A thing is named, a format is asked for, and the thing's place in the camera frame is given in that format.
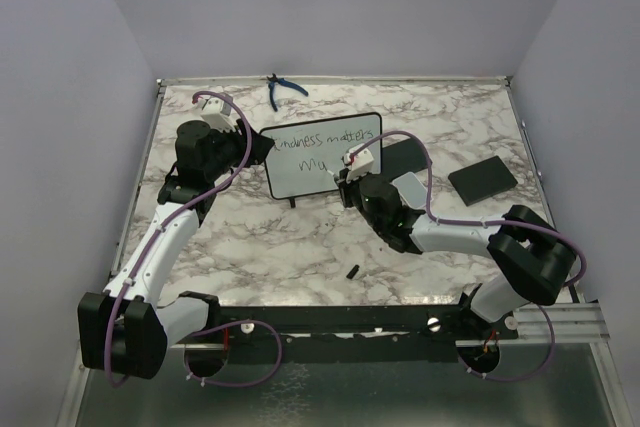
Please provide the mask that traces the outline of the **black framed whiteboard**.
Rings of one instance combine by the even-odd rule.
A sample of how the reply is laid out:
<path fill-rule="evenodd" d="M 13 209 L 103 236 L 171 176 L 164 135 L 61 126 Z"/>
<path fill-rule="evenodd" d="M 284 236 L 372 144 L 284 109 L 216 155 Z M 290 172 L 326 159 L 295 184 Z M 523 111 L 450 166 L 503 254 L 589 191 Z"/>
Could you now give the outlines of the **black framed whiteboard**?
<path fill-rule="evenodd" d="M 271 196 L 276 200 L 334 191 L 327 170 L 344 168 L 343 155 L 382 133 L 375 112 L 265 127 L 260 134 L 275 141 L 265 160 Z"/>

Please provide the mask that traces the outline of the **black rectangular eraser block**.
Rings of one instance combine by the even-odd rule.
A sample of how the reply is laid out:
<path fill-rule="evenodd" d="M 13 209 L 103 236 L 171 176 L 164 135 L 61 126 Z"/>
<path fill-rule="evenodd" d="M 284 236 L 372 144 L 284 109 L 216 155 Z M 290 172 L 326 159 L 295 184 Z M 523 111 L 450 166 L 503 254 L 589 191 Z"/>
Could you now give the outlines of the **black rectangular eraser block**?
<path fill-rule="evenodd" d="M 418 173 L 426 169 L 426 157 L 413 139 L 408 138 L 382 149 L 382 174 L 389 180 L 407 172 Z"/>

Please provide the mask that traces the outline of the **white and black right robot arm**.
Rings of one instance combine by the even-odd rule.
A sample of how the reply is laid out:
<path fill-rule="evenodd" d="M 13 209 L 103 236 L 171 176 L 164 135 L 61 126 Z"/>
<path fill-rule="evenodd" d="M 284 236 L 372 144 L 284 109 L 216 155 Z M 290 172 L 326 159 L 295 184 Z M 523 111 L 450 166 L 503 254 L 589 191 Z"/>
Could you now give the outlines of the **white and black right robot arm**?
<path fill-rule="evenodd" d="M 404 203 L 380 174 L 334 175 L 341 201 L 355 208 L 387 246 L 399 253 L 452 252 L 492 259 L 500 274 L 473 291 L 459 314 L 461 330 L 481 338 L 496 321 L 524 305 L 550 306 L 564 288 L 577 249 L 531 209 L 514 205 L 502 217 L 443 219 Z"/>

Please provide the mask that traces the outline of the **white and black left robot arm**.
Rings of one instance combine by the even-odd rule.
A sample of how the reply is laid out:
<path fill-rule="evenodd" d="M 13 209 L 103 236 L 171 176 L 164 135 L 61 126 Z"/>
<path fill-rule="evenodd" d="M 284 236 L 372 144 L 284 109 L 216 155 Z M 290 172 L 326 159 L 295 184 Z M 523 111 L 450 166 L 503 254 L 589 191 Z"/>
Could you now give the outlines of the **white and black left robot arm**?
<path fill-rule="evenodd" d="M 202 226 L 217 194 L 245 167 L 265 162 L 275 143 L 245 122 L 220 131 L 201 120 L 181 124 L 176 160 L 159 190 L 154 216 L 127 264 L 77 308 L 83 364 L 121 385 L 153 378 L 167 350 L 194 336 L 206 342 L 222 328 L 216 296 L 187 291 L 166 307 L 160 294 L 180 253 Z"/>

